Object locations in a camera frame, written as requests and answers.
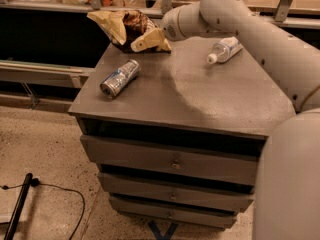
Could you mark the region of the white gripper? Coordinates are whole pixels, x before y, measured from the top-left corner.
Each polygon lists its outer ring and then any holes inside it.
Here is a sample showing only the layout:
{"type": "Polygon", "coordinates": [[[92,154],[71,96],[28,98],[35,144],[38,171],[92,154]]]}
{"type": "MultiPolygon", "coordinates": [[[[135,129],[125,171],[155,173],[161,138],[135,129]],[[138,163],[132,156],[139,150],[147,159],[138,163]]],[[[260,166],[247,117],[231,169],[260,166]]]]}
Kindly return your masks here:
{"type": "MultiPolygon", "coordinates": [[[[182,41],[186,39],[179,27],[180,11],[181,8],[176,7],[168,11],[161,20],[160,27],[164,31],[166,38],[170,41],[182,41]]],[[[131,43],[131,49],[134,52],[141,52],[154,47],[163,48],[165,46],[165,36],[161,29],[155,28],[145,32],[131,43]]]]}

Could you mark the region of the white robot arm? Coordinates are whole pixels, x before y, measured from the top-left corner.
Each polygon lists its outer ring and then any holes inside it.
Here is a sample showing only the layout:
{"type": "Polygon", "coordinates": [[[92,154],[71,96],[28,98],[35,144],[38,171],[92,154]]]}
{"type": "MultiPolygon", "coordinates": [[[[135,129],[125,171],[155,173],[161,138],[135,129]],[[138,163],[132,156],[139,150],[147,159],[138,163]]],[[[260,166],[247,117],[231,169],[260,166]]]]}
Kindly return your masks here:
{"type": "Polygon", "coordinates": [[[132,44],[143,51],[218,32],[235,36],[293,103],[259,159],[253,240],[320,240],[320,54],[254,15],[243,0],[200,0],[168,11],[161,28],[132,44]]]}

